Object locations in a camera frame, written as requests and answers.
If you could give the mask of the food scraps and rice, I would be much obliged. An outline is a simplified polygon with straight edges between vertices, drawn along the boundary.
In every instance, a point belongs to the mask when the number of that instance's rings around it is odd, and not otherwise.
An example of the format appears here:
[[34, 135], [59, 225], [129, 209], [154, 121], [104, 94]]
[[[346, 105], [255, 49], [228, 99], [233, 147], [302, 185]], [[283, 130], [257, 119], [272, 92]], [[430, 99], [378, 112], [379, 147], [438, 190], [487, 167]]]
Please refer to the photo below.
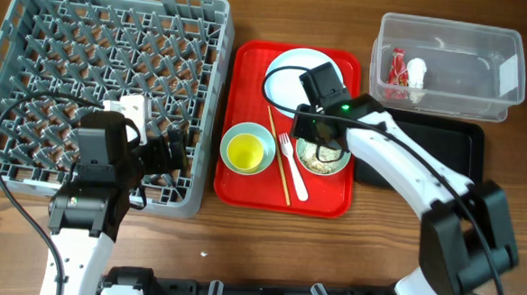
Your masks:
[[337, 162], [342, 158], [340, 150], [317, 146], [315, 143], [305, 142], [300, 154], [301, 162], [309, 170], [318, 174], [330, 174], [336, 170]]

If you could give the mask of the wooden chopstick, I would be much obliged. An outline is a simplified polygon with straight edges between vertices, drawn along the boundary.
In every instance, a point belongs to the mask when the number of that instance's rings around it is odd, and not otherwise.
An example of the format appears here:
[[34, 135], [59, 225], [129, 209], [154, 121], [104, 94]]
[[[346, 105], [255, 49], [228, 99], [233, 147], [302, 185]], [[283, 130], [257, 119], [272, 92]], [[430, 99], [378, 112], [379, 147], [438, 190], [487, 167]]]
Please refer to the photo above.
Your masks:
[[277, 132], [276, 132], [275, 125], [274, 125], [273, 112], [272, 112], [270, 106], [267, 107], [267, 111], [268, 111], [268, 116], [269, 116], [269, 120], [270, 120], [270, 122], [269, 122], [270, 123], [270, 127], [271, 127], [272, 134], [273, 134], [273, 141], [274, 141], [274, 144], [275, 144], [275, 147], [276, 147], [275, 159], [278, 162], [278, 166], [279, 166], [281, 183], [282, 183], [282, 188], [283, 188], [283, 195], [284, 195], [284, 198], [285, 198], [286, 206], [290, 207], [291, 206], [291, 199], [290, 199], [290, 195], [289, 195], [289, 188], [288, 188], [287, 181], [285, 179], [285, 172], [284, 172], [284, 168], [282, 166], [281, 148], [280, 148], [280, 145], [279, 145], [279, 142], [278, 142]]

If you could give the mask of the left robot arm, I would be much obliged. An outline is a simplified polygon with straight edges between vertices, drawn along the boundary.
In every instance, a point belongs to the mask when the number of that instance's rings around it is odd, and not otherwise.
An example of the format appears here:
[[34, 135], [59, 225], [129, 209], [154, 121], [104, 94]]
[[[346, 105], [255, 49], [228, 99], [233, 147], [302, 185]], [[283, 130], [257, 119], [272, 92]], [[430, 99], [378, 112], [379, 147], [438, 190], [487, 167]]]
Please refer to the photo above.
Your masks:
[[48, 259], [40, 295], [168, 295], [151, 268], [106, 267], [133, 205], [131, 191], [143, 191], [146, 175], [188, 165], [186, 132], [129, 140], [127, 131], [135, 127], [118, 112], [81, 117], [79, 162], [49, 204], [48, 227], [58, 256]]

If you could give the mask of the light blue bowl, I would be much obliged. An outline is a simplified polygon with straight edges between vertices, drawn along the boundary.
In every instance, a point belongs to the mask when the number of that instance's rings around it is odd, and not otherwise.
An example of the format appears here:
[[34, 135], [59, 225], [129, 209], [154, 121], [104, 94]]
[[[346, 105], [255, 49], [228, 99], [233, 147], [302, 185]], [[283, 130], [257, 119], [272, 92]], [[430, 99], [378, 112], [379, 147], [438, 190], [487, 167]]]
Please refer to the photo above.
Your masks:
[[273, 135], [263, 126], [243, 122], [225, 132], [220, 143], [223, 163], [238, 174], [254, 175], [267, 169], [276, 155]]

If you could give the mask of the red snack wrapper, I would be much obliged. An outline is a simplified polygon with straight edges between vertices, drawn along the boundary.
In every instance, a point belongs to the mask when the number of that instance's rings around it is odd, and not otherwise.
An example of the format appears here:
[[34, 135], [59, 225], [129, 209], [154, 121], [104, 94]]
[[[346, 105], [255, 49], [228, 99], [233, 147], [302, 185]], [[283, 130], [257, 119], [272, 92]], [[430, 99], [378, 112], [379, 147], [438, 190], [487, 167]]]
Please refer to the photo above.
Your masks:
[[[388, 74], [387, 84], [406, 88], [408, 87], [408, 70], [404, 62], [405, 51], [402, 48], [393, 50], [392, 64]], [[398, 88], [387, 88], [384, 91], [387, 99], [405, 99], [405, 91]]]

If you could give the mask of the white plastic fork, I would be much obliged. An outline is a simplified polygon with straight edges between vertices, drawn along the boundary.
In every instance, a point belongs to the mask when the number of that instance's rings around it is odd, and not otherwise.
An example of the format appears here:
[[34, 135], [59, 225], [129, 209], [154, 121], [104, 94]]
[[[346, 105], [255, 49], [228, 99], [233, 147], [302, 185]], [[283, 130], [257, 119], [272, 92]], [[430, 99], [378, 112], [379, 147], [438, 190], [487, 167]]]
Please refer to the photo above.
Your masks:
[[299, 201], [304, 202], [309, 198], [308, 190], [302, 180], [300, 171], [297, 167], [297, 164], [294, 160], [295, 151], [290, 141], [290, 136], [288, 134], [280, 134], [279, 142], [281, 145], [282, 154], [286, 157], [287, 162], [289, 163], [291, 169], [291, 176], [295, 188], [295, 192]]

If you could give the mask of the white tissue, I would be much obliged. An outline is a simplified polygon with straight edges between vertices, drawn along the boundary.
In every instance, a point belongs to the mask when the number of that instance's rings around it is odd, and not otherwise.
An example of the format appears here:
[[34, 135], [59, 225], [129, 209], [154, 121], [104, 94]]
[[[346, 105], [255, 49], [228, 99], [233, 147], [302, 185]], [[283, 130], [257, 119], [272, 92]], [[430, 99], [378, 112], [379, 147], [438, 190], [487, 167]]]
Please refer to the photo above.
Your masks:
[[409, 93], [409, 99], [412, 103], [419, 103], [424, 97], [424, 93], [420, 91], [424, 88], [424, 75], [427, 73], [426, 63], [422, 58], [413, 58], [407, 63], [408, 70], [408, 87], [414, 88], [414, 91]]

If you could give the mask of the light green bowl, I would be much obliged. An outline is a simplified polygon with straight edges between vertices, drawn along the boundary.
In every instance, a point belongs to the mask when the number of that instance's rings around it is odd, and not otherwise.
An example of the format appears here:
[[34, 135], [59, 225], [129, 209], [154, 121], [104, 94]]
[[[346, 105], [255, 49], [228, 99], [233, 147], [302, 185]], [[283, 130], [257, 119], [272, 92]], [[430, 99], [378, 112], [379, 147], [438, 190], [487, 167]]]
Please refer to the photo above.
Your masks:
[[334, 175], [342, 171], [351, 159], [349, 152], [310, 143], [304, 139], [296, 142], [296, 157], [308, 171], [319, 176]]

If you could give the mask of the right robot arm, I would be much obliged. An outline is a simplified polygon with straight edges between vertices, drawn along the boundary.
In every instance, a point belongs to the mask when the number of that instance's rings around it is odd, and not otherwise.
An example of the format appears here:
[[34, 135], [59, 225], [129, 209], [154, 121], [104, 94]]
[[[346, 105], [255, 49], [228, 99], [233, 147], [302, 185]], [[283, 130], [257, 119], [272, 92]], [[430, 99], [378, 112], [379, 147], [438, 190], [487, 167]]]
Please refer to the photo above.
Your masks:
[[309, 102], [298, 106], [292, 134], [365, 161], [421, 222], [419, 266], [394, 285], [396, 295], [471, 295], [489, 281], [504, 295], [500, 275], [519, 256], [503, 189], [437, 161], [374, 98], [352, 98], [331, 63], [299, 79]]

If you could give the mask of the yellow plastic cup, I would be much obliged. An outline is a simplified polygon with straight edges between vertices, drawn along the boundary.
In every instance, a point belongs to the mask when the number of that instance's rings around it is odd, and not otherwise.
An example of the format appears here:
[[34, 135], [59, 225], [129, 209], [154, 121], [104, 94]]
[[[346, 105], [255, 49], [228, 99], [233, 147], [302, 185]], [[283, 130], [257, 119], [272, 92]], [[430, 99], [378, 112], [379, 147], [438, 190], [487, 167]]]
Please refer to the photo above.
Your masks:
[[227, 158], [239, 172], [255, 172], [264, 156], [264, 145], [252, 134], [234, 136], [227, 145]]

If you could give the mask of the white round plate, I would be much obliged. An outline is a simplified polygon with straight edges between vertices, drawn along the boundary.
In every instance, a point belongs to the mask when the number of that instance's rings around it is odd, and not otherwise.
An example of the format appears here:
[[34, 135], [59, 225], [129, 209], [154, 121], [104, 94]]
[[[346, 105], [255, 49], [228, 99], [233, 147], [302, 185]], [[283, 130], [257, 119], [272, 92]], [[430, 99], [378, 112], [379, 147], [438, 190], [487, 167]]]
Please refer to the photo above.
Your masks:
[[[317, 66], [331, 62], [340, 80], [343, 80], [338, 65], [325, 53], [314, 49], [293, 49], [283, 52], [270, 64], [266, 73], [279, 67], [300, 66], [313, 69]], [[298, 105], [309, 104], [310, 101], [300, 83], [299, 76], [303, 74], [300, 69], [285, 69], [272, 74], [266, 81], [266, 95], [278, 105], [295, 110]]]

